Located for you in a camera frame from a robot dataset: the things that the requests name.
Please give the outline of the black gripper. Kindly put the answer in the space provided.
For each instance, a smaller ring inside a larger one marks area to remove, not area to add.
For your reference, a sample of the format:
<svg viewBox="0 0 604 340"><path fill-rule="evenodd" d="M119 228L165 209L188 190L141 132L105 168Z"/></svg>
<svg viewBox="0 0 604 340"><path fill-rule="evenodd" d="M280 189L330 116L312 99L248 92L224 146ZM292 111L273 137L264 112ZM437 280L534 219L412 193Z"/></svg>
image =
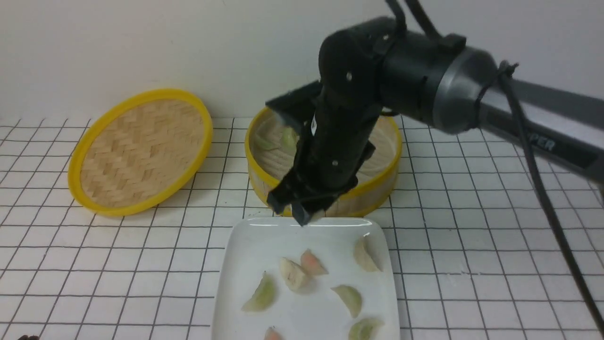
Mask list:
<svg viewBox="0 0 604 340"><path fill-rule="evenodd" d="M369 136L382 112L378 103L345 103L322 89L316 110L299 134L294 163L269 191L277 215L293 215L300 226L325 216L354 188L356 174L373 152Z"/></svg>

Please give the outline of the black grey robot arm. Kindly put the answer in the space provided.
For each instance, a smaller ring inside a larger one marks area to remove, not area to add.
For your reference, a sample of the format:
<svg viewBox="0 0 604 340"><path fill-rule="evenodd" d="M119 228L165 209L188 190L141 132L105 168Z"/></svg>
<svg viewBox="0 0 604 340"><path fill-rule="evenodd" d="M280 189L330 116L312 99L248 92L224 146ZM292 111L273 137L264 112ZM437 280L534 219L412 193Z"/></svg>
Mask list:
<svg viewBox="0 0 604 340"><path fill-rule="evenodd" d="M479 128L520 143L500 80L519 101L527 140L548 161L603 184L602 99L511 79L487 51L451 34L432 40L377 17L332 33L319 50L320 80L266 102L299 134L293 167L266 202L300 225L358 185L383 109L447 134Z"/></svg>

